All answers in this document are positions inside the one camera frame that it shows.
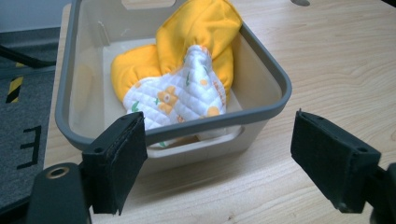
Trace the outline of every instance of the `yellow cloth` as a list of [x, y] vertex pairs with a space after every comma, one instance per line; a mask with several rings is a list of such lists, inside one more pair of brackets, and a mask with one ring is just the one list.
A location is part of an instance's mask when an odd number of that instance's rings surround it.
[[157, 31], [156, 45], [128, 50], [111, 65], [111, 80], [120, 101], [145, 77], [175, 72], [188, 47], [201, 45], [212, 56], [213, 70], [226, 90], [233, 84], [231, 42], [242, 19], [227, 0], [190, 0], [183, 4]]

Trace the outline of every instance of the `gray plastic bin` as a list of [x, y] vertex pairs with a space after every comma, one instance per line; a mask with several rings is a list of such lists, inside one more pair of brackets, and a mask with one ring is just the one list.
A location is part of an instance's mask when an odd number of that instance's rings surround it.
[[[158, 27], [185, 1], [171, 7], [127, 9], [126, 0], [74, 0], [64, 50], [55, 119], [60, 131], [83, 150], [125, 110], [112, 90], [110, 64], [127, 49], [154, 43]], [[233, 42], [234, 80], [227, 114], [146, 132], [150, 143], [220, 128], [221, 137], [187, 137], [177, 146], [148, 147], [148, 174], [247, 149], [266, 121], [291, 95], [288, 76], [243, 24]]]

